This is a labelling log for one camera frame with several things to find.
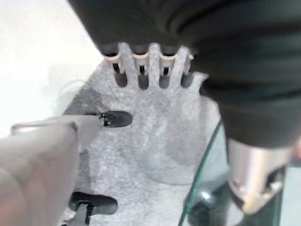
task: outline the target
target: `silver metal nozzle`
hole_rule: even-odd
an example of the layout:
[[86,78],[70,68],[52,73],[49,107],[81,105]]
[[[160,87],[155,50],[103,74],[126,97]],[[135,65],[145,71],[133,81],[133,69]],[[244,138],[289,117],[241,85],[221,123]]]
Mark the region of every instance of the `silver metal nozzle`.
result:
[[229,187],[246,214],[258,212],[284,187],[292,148],[261,148],[228,140]]

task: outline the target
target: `white surface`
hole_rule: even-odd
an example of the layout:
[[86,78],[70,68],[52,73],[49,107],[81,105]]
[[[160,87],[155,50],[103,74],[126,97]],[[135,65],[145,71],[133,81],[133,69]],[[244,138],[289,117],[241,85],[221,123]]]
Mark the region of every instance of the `white surface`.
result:
[[0,137],[62,113],[101,60],[66,0],[0,0]]

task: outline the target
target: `gray textured surface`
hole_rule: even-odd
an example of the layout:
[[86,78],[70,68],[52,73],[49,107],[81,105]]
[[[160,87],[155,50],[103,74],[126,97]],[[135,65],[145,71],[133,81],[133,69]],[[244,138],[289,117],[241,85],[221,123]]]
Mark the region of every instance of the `gray textured surface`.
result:
[[[104,129],[81,153],[76,190],[116,198],[119,210],[111,216],[93,216],[91,225],[176,225],[189,183],[218,122],[215,103],[200,97],[204,75],[197,74],[188,89],[180,86],[186,49],[180,49],[170,85],[158,86],[158,46],[150,49],[150,86],[138,88],[127,45],[121,45],[128,86],[120,88],[102,62],[66,110],[82,114],[107,110],[130,112],[129,127]],[[220,134],[203,180],[226,169]]]

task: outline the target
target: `gray felt fabric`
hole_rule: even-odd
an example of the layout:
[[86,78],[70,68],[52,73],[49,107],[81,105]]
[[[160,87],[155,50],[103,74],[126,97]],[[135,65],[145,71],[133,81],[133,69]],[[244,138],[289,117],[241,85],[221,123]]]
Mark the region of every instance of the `gray felt fabric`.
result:
[[[177,225],[189,183],[219,120],[216,104],[199,95],[204,75],[195,74],[188,89],[180,86],[185,48],[178,52],[170,85],[158,85],[158,46],[150,47],[150,86],[140,90],[130,50],[120,46],[128,85],[116,85],[101,62],[66,114],[128,111],[132,125],[103,129],[80,154],[77,191],[116,198],[119,210],[93,216],[90,225]],[[226,171],[225,144],[220,132],[203,173],[203,181]]]

